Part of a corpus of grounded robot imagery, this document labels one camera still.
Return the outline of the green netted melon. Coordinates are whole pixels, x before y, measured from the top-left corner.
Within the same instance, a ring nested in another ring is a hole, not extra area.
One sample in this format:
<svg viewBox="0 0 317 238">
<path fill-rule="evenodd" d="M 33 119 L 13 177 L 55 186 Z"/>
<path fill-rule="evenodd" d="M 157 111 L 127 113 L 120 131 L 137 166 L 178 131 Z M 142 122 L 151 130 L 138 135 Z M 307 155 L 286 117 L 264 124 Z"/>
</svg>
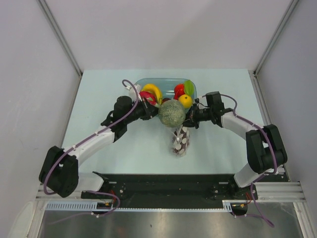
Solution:
<svg viewBox="0 0 317 238">
<path fill-rule="evenodd" d="M 167 127 L 177 127 L 185 121 L 186 110 L 178 100 L 171 99 L 160 106 L 158 118 Z"/>
</svg>

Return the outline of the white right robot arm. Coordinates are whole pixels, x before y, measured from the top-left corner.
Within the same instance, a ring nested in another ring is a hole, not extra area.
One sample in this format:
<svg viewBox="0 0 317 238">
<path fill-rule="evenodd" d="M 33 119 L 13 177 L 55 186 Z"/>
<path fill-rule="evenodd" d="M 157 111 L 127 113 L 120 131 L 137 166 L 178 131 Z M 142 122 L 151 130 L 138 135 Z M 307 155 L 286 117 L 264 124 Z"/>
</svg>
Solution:
<svg viewBox="0 0 317 238">
<path fill-rule="evenodd" d="M 263 177 L 277 173 L 284 165 L 287 153 L 279 132 L 274 124 L 258 125 L 236 113 L 237 101 L 229 96 L 210 92 L 203 96 L 207 107 L 199 108 L 199 99 L 186 114 L 183 125 L 199 128 L 202 121 L 211 121 L 221 128 L 228 129 L 246 141 L 247 163 L 237 172 L 229 185 L 229 195 L 240 199 L 246 194 L 246 187 L 258 182 Z"/>
</svg>

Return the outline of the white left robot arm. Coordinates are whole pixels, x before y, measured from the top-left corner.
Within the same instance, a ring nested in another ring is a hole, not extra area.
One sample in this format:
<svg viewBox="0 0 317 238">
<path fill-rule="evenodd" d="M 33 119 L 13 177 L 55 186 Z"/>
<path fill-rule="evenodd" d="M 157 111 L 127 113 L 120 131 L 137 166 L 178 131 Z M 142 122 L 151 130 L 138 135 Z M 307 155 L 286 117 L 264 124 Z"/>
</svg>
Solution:
<svg viewBox="0 0 317 238">
<path fill-rule="evenodd" d="M 117 98 L 113 110 L 92 135 L 65 149 L 51 147 L 46 155 L 39 181 L 46 195 L 58 194 L 68 197 L 75 190 L 92 191 L 98 198 L 109 194 L 109 185 L 97 172 L 80 173 L 79 167 L 105 146 L 121 138 L 128 124 L 138 120 L 149 120 L 158 114 L 158 103 L 142 97 L 132 101 L 128 96 Z"/>
</svg>

